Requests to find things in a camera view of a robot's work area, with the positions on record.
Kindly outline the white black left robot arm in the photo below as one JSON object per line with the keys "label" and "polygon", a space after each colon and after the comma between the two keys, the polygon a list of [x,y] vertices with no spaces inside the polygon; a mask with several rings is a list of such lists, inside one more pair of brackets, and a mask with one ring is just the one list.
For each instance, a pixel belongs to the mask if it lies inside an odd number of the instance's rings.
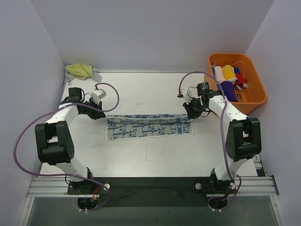
{"label": "white black left robot arm", "polygon": [[92,91],[88,101],[84,100],[81,88],[70,88],[69,95],[60,103],[62,110],[56,112],[47,122],[35,126],[35,137],[38,158],[42,163],[55,166],[69,175],[71,185],[85,194],[94,191],[97,184],[92,172],[74,157],[75,147],[69,126],[73,119],[80,114],[87,115],[93,120],[104,118],[101,99],[106,96],[102,89]]}

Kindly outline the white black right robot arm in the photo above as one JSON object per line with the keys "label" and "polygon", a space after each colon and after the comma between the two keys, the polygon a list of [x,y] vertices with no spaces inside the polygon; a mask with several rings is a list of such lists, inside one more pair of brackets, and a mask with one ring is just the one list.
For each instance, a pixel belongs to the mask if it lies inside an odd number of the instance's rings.
{"label": "white black right robot arm", "polygon": [[214,169],[215,177],[208,181],[209,189],[219,193],[225,188],[225,181],[233,180],[238,169],[261,152],[260,121],[241,113],[221,91],[203,91],[195,98],[189,89],[181,89],[178,97],[184,99],[189,119],[205,112],[220,117],[224,163]]}

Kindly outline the blue white patterned towel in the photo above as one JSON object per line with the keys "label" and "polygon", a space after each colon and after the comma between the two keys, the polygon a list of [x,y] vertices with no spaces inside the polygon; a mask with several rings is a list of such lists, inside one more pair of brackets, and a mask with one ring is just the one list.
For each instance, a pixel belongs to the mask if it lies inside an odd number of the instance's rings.
{"label": "blue white patterned towel", "polygon": [[106,121],[107,141],[194,133],[186,114],[110,115]]}

